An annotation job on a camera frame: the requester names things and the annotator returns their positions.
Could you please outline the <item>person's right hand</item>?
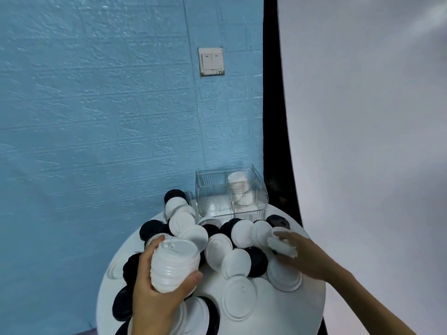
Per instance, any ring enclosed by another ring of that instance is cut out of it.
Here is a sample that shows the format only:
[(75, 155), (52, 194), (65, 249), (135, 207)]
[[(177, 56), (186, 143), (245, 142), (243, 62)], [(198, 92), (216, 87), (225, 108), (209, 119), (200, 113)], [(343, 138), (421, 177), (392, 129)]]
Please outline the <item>person's right hand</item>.
[(315, 242), (296, 232), (275, 231), (274, 235), (287, 240), (297, 249), (297, 257), (301, 265), (299, 271), (302, 274), (316, 280), (330, 281), (331, 272), (336, 263)]

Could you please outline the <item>person's left hand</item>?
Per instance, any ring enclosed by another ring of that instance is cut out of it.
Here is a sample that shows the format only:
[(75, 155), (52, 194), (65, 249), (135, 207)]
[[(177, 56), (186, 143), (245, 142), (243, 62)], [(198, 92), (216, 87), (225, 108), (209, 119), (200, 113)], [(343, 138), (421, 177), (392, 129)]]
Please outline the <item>person's left hand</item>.
[(151, 258), (154, 250), (165, 240), (163, 235), (149, 242), (139, 258), (132, 298), (131, 335), (169, 335), (176, 309), (171, 292), (159, 293), (150, 280)]

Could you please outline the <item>white plastic cup lid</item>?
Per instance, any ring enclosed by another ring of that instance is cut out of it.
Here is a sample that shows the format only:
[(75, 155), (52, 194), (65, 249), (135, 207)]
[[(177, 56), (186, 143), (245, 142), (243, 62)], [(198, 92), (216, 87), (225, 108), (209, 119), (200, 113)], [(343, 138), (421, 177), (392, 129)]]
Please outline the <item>white plastic cup lid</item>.
[(267, 245), (273, 251), (286, 255), (290, 258), (296, 258), (298, 256), (297, 249), (290, 245), (287, 240), (281, 240), (277, 237), (268, 237)]

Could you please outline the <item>stack of nested white lids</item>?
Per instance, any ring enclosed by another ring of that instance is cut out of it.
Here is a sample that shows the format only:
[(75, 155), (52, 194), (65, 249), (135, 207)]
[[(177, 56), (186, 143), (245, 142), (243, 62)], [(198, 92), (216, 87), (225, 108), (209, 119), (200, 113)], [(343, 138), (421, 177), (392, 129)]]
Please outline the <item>stack of nested white lids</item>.
[(227, 176), (227, 180), (235, 204), (239, 206), (249, 206), (253, 204), (253, 192), (250, 189), (250, 183), (246, 172), (233, 172)]
[(154, 250), (150, 279), (154, 289), (169, 293), (178, 288), (190, 273), (198, 270), (200, 252), (190, 240), (168, 238)]

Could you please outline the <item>person's right forearm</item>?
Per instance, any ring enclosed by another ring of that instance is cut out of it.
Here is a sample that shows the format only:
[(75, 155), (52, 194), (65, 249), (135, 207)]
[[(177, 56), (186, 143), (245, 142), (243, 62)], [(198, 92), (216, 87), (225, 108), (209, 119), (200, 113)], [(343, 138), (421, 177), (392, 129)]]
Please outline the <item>person's right forearm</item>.
[(324, 280), (348, 304), (369, 335), (417, 335), (335, 261), (326, 265)]

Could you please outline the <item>pile of black lids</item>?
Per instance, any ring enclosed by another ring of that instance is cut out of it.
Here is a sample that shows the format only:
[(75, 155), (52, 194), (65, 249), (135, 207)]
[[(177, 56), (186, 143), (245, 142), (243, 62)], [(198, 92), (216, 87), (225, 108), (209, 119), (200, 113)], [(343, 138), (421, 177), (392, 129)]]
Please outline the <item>pile of black lids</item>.
[[(203, 226), (209, 237), (223, 235), (230, 232), (233, 225), (241, 221), (241, 218), (230, 219), (230, 225), (224, 225), (220, 219), (214, 216), (208, 216), (200, 219), (198, 225)], [(173, 237), (169, 229), (169, 219), (163, 222), (162, 219), (151, 219), (145, 222), (140, 230), (139, 237), (144, 242), (144, 246), (154, 236), (164, 235), (166, 239)], [(251, 246), (244, 251), (250, 256), (251, 268), (248, 277), (256, 278), (265, 274), (267, 271), (268, 259), (265, 252), (260, 248)], [(115, 335), (131, 335), (131, 316), (132, 316), (132, 294), (137, 276), (140, 252), (130, 256), (126, 263), (121, 266), (122, 274), (126, 286), (122, 288), (115, 297), (112, 313), (117, 321), (122, 322)], [(217, 304), (208, 297), (189, 295), (186, 303), (183, 303), (177, 316), (175, 326), (184, 321), (185, 328), (183, 333), (177, 331), (174, 335), (217, 335), (220, 327), (220, 314)]]

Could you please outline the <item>pile of white lids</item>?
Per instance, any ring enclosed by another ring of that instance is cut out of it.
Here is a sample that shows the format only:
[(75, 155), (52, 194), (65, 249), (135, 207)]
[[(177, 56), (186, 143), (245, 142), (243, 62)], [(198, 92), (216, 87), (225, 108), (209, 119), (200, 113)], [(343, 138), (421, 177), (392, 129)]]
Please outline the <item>pile of white lids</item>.
[[(267, 245), (268, 237), (277, 237), (274, 235), (275, 231), (293, 230), (290, 221), (278, 214), (270, 214), (265, 219), (255, 221), (241, 219), (232, 226), (230, 232), (209, 237), (208, 246), (202, 253), (203, 261), (210, 260), (211, 264), (208, 266), (211, 270), (220, 274), (224, 279), (230, 280), (246, 273), (249, 275), (251, 261), (244, 249), (251, 246), (258, 247), (267, 255), (267, 271), (260, 277), (249, 278), (247, 275), (247, 278), (251, 279), (254, 285), (266, 286), (267, 289), (275, 293), (293, 293), (301, 286), (303, 276), (298, 270), (284, 266), (276, 260), (277, 252)], [(118, 252), (121, 257), (116, 258), (108, 269), (109, 279), (124, 281), (121, 266), (130, 256), (137, 252), (141, 253), (143, 247), (144, 242), (139, 236), (136, 236), (136, 233), (129, 237)], [(98, 335), (115, 335), (121, 324), (122, 322), (117, 321), (117, 324), (107, 333), (102, 327), (102, 332), (98, 332)]]

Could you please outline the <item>clear plastic container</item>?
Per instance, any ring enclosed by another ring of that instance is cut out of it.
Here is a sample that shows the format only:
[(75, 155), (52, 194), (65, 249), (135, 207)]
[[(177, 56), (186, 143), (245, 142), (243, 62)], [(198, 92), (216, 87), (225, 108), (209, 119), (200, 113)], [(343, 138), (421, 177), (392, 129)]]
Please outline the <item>clear plastic container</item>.
[[(249, 206), (234, 203), (227, 176), (236, 171), (248, 175), (254, 202)], [(226, 223), (232, 218), (259, 220), (265, 216), (269, 203), (266, 185), (253, 164), (236, 164), (195, 173), (195, 198), (197, 209), (202, 218), (220, 219)]]

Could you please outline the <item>black backdrop edge strip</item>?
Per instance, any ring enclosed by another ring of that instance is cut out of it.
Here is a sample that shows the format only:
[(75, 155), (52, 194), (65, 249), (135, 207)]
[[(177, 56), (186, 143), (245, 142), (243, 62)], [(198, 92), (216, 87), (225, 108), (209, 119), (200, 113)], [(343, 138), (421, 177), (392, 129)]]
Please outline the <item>black backdrop edge strip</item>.
[(264, 180), (269, 203), (303, 225), (288, 136), (277, 0), (264, 0), (262, 35)]

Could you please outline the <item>white backdrop sheet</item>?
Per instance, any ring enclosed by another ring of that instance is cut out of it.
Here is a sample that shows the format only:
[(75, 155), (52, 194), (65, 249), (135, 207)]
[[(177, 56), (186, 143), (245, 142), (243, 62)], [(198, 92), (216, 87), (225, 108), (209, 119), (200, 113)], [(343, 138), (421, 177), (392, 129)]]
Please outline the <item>white backdrop sheet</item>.
[(447, 335), (447, 0), (278, 0), (305, 230), (418, 335)]

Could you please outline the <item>white wall light switch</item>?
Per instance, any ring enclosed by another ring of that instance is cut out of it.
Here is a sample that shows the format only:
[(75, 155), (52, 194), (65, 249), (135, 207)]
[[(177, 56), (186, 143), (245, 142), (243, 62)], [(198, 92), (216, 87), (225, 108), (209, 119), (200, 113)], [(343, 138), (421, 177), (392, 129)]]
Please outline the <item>white wall light switch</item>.
[(225, 75), (223, 52), (223, 47), (198, 48), (199, 71), (201, 77)]

